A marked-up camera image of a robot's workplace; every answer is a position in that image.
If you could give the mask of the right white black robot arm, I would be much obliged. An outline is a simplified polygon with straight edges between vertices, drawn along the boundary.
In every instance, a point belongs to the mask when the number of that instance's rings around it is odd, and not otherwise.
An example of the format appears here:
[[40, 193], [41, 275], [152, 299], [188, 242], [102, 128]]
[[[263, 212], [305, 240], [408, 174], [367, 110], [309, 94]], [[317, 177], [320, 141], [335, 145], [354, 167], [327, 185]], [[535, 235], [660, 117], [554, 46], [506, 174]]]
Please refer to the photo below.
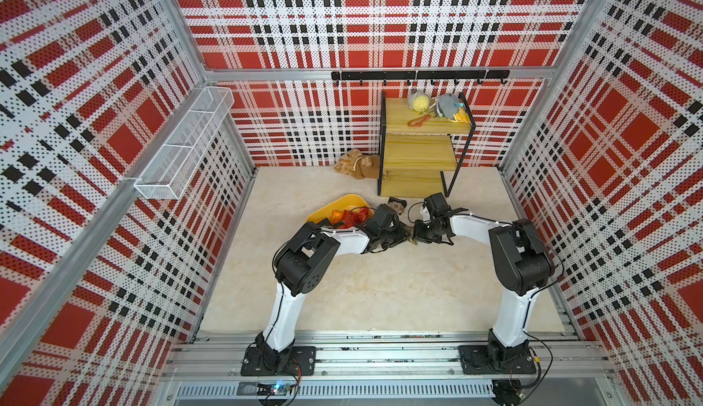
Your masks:
[[425, 198], [421, 213], [421, 219], [414, 222], [416, 241], [452, 244], [455, 237], [464, 237], [489, 246], [495, 275], [503, 286], [498, 318], [488, 332], [487, 343], [459, 347], [463, 372], [538, 373], [527, 327], [538, 294], [547, 287], [555, 265], [534, 224], [528, 219], [504, 222], [477, 216], [465, 208], [453, 209], [441, 193]]

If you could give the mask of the red tea bag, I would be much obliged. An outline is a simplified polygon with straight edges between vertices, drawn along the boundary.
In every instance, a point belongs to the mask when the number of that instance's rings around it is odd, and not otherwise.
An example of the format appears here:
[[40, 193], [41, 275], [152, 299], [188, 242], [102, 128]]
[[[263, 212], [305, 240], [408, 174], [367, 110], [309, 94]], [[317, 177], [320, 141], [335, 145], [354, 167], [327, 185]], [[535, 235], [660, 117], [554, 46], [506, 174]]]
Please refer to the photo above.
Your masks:
[[373, 208], [355, 208], [345, 210], [342, 215], [341, 228], [360, 228], [364, 226], [366, 221], [373, 217], [375, 211]]

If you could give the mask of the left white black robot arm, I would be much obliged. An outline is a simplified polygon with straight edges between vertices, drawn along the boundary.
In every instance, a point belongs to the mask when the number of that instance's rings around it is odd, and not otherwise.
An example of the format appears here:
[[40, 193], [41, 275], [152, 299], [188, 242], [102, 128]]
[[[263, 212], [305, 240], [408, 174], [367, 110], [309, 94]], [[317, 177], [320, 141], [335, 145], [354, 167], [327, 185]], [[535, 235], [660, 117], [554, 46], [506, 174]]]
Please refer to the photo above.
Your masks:
[[298, 318], [308, 294], [319, 286], [335, 258], [385, 252], [410, 237], [411, 229], [388, 205], [379, 206], [369, 219], [351, 228], [333, 226], [327, 220], [305, 223], [273, 257], [276, 303], [267, 327], [245, 351], [241, 375], [312, 375], [316, 347], [295, 344]]

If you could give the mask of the orange tea bag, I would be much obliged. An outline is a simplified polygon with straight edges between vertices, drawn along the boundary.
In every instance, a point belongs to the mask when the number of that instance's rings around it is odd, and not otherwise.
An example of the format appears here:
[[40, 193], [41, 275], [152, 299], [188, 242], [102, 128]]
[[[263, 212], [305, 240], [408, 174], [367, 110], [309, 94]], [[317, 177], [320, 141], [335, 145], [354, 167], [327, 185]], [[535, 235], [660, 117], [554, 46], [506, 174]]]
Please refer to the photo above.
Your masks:
[[333, 210], [329, 217], [330, 225], [333, 227], [338, 227], [343, 224], [344, 211], [343, 210]]

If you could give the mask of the yellow plastic storage box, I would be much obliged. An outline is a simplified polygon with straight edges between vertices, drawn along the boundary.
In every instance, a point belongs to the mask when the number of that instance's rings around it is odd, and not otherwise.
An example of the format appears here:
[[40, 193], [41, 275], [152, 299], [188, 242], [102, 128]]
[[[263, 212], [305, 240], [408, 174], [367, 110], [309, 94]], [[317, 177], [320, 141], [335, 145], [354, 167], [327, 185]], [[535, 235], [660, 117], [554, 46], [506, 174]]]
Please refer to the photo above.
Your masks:
[[331, 220], [334, 211], [352, 211], [354, 208], [364, 208], [365, 206], [369, 206], [369, 204], [359, 195], [343, 195], [342, 197], [314, 211], [307, 217], [307, 221], [319, 223], [324, 219]]

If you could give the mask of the small brown tea bag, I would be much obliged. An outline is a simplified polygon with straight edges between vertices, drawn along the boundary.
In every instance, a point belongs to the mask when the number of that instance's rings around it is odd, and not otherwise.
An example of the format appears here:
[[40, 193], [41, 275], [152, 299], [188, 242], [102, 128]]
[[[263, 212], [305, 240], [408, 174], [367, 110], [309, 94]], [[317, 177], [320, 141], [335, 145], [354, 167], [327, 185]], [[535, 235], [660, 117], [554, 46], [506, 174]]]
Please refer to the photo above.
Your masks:
[[393, 208], [393, 210], [395, 210], [398, 215], [403, 215], [406, 210], [406, 207], [408, 206], [408, 203], [406, 202], [406, 200], [401, 198], [389, 197], [387, 205], [390, 208]]

